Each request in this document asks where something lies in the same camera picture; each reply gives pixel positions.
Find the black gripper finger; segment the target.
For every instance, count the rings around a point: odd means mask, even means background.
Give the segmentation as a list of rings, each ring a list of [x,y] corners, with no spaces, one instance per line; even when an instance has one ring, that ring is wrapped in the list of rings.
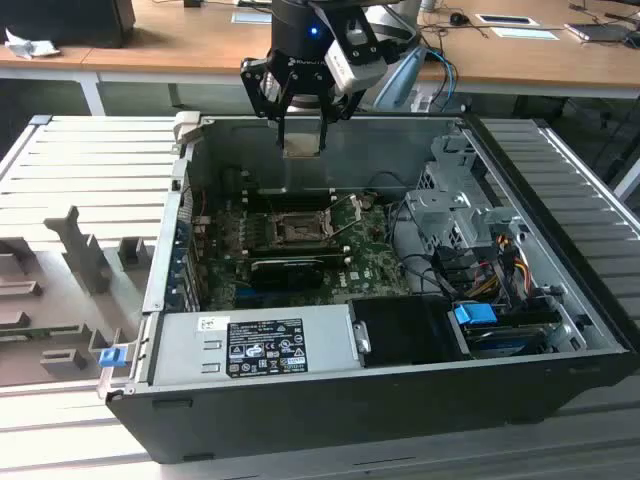
[[[358,108],[363,96],[364,91],[361,90],[351,95],[344,95],[337,103],[334,103],[329,98],[328,93],[318,96],[321,113],[319,151],[323,151],[326,148],[328,126],[340,120],[349,120]]]
[[[266,58],[245,58],[240,77],[254,113],[277,124],[276,144],[284,148],[285,117],[293,99],[294,67],[289,57],[271,50]]]

